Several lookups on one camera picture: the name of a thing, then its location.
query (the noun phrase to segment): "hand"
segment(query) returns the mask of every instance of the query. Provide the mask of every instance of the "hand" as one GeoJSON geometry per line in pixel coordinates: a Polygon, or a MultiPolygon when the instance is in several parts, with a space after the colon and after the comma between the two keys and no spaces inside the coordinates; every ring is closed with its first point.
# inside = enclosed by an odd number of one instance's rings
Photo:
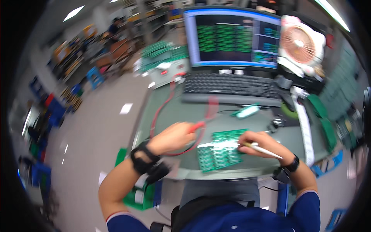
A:
{"type": "Polygon", "coordinates": [[[189,122],[177,122],[153,137],[147,144],[147,148],[157,156],[181,149],[196,139],[196,133],[188,133],[193,125],[189,122]]]}
{"type": "Polygon", "coordinates": [[[244,146],[242,144],[244,142],[249,143],[257,142],[259,144],[259,147],[281,156],[283,158],[282,160],[279,159],[281,166],[290,165],[294,161],[295,156],[289,149],[287,149],[284,145],[278,143],[276,140],[274,140],[271,136],[269,136],[267,133],[263,131],[261,132],[246,131],[245,133],[243,133],[240,136],[240,139],[238,140],[238,143],[240,144],[238,146],[238,150],[240,152],[253,156],[260,156],[263,158],[275,158],[273,156],[256,151],[250,147],[244,146]]]}

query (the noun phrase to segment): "black keyboard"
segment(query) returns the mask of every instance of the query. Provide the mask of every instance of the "black keyboard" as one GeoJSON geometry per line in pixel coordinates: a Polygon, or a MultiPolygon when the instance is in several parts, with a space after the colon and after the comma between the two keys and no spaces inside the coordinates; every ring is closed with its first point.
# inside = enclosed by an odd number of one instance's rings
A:
{"type": "Polygon", "coordinates": [[[209,96],[219,103],[281,106],[281,98],[270,78],[236,74],[198,73],[185,80],[183,102],[208,102],[209,96]]]}

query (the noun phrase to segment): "stack of circuit boards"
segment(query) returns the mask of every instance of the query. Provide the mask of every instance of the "stack of circuit boards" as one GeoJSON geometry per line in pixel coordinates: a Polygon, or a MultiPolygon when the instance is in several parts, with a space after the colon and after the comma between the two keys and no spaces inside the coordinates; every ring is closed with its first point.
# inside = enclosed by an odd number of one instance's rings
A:
{"type": "Polygon", "coordinates": [[[146,72],[163,62],[171,62],[186,57],[188,57],[186,46],[175,47],[173,43],[159,41],[143,49],[140,71],[146,72]]]}
{"type": "Polygon", "coordinates": [[[197,146],[198,163],[202,172],[218,170],[242,162],[237,150],[241,134],[248,129],[213,133],[213,142],[197,146]]]}

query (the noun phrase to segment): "computer monitor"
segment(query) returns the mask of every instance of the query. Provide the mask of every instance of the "computer monitor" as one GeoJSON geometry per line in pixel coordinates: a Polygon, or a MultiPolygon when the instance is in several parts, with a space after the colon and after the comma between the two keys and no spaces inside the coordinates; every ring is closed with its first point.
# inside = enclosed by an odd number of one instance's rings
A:
{"type": "Polygon", "coordinates": [[[207,66],[277,68],[280,17],[227,6],[183,11],[190,63],[207,66]]]}

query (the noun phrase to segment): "fan grille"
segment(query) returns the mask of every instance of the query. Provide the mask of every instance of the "fan grille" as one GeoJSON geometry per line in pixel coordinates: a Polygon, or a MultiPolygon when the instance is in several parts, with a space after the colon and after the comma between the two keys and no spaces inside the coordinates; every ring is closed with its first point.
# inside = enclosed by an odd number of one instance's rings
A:
{"type": "Polygon", "coordinates": [[[315,56],[312,38],[299,26],[292,26],[281,34],[281,46],[298,63],[307,63],[315,56]]]}

